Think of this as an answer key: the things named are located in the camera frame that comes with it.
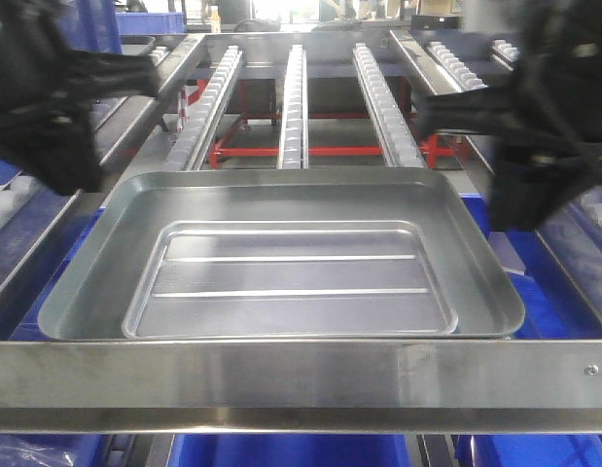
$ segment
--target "black robotic arm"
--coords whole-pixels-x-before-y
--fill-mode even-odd
[[[0,159],[71,195],[102,180],[91,101],[156,96],[159,84],[147,57],[69,49],[60,11],[58,0],[0,0]]]

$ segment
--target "red metal bar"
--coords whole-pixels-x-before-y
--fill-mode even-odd
[[[201,98],[206,86],[207,80],[196,80],[196,91],[188,96],[188,105],[193,105]]]
[[[224,146],[227,145],[227,143],[230,142],[237,131],[245,124],[246,121],[242,118],[242,116],[239,116],[237,119],[235,119],[235,122],[233,122],[233,124],[230,126],[230,129],[226,131],[223,137],[214,143],[209,156],[210,167],[219,168],[219,156],[221,155],[220,151]]]
[[[352,119],[368,119],[370,116],[365,112],[344,112],[344,113],[318,113],[310,114],[310,120],[352,120]],[[281,120],[281,114],[263,113],[263,114],[245,114],[246,120]]]
[[[316,146],[309,148],[309,155],[320,157],[329,156],[382,156],[378,146]]]
[[[278,148],[222,148],[216,150],[218,157],[242,158],[242,157],[276,157],[279,154]],[[382,151],[377,146],[316,146],[309,148],[309,155],[320,157],[339,157],[339,156],[380,156]]]
[[[419,149],[426,156],[426,163],[428,163],[429,168],[437,166],[437,158],[439,157],[454,156],[454,151],[451,148],[439,146],[439,137],[436,134],[421,143]]]

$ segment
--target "plastic bag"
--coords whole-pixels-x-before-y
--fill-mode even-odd
[[[74,467],[73,452],[26,443],[17,436],[0,435],[0,467]]]

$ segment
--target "stainless steel frame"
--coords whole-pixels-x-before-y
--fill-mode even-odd
[[[421,153],[405,118],[385,78],[380,73],[372,52],[365,44],[355,46],[354,64],[385,165],[388,167],[424,166]]]
[[[359,34],[341,33],[342,50],[353,43],[349,58]],[[298,42],[279,37],[285,50]],[[236,39],[255,56],[252,35],[214,36],[207,49],[203,37],[186,37],[160,66],[159,101],[131,97],[97,132],[105,191],[43,212],[49,222],[32,247],[9,256],[0,307],[21,312],[21,291],[39,290],[33,277],[73,243],[73,223],[101,204],[128,164],[126,150],[144,140],[191,70]],[[413,95],[451,91],[411,40],[395,31],[389,44]],[[307,48],[310,62],[313,54]],[[419,73],[428,60],[430,71]],[[23,231],[17,221],[1,232],[0,257],[2,235]],[[602,341],[0,341],[0,432],[218,430],[602,432]]]

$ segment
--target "screw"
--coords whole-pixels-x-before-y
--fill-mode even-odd
[[[588,365],[584,368],[584,373],[589,377],[593,377],[597,373],[599,373],[599,367],[597,367],[596,365]]]

